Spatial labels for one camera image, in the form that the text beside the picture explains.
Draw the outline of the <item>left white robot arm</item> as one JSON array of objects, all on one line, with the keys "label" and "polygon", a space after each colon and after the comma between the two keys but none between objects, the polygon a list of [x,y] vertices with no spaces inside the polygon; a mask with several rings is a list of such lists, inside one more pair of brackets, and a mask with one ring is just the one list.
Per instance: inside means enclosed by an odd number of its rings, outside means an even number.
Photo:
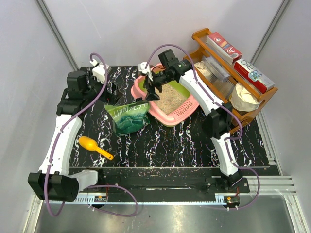
[{"label": "left white robot arm", "polygon": [[57,106],[57,117],[52,141],[38,172],[31,172],[28,184],[40,200],[73,202],[78,193],[90,187],[100,192],[105,187],[104,178],[95,170],[86,169],[69,175],[69,159],[77,133],[83,124],[81,110],[95,100],[115,104],[119,91],[115,84],[106,90],[110,70],[101,66],[89,71],[80,69],[67,76],[67,88]]}]

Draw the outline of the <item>pink green litter box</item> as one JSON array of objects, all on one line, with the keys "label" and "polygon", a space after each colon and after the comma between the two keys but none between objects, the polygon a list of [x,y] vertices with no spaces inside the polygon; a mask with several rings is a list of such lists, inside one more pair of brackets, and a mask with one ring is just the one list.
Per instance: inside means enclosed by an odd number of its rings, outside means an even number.
[{"label": "pink green litter box", "polygon": [[177,81],[163,85],[162,92],[156,93],[160,100],[150,102],[149,114],[167,127],[183,122],[199,106],[194,96]]}]

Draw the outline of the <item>yellow plastic litter scoop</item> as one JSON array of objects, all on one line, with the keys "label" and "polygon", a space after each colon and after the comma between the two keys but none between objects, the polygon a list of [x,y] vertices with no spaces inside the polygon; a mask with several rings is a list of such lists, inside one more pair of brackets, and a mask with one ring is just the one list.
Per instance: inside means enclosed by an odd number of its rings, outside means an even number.
[{"label": "yellow plastic litter scoop", "polygon": [[82,146],[84,149],[86,149],[87,151],[90,151],[90,152],[97,152],[99,153],[101,156],[103,156],[104,158],[112,161],[114,159],[114,156],[111,155],[110,153],[108,153],[107,151],[103,150],[102,148],[100,148],[98,146],[98,143],[87,137],[87,136],[81,136],[79,139],[78,139],[78,142],[80,144],[80,146]]}]

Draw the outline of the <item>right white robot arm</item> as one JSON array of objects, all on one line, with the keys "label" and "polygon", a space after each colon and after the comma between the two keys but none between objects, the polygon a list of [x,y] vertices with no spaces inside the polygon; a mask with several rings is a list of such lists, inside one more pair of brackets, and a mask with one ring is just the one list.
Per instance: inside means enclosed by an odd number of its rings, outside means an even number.
[{"label": "right white robot arm", "polygon": [[158,55],[164,69],[158,73],[152,71],[148,62],[138,65],[139,72],[145,77],[143,87],[146,89],[146,101],[159,100],[156,91],[162,86],[176,81],[186,88],[203,109],[206,118],[202,128],[211,139],[220,163],[220,185],[226,192],[234,191],[242,180],[242,173],[230,142],[230,124],[234,117],[230,102],[224,103],[202,81],[190,56],[179,60],[169,49]]}]

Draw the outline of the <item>green cat litter bag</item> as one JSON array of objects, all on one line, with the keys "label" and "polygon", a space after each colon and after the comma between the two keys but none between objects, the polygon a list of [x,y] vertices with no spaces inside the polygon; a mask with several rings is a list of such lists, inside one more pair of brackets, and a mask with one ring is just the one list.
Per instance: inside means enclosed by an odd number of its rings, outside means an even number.
[{"label": "green cat litter bag", "polygon": [[146,127],[150,121],[147,117],[150,105],[138,101],[126,105],[106,105],[105,110],[113,120],[113,131],[117,136],[135,133]]}]

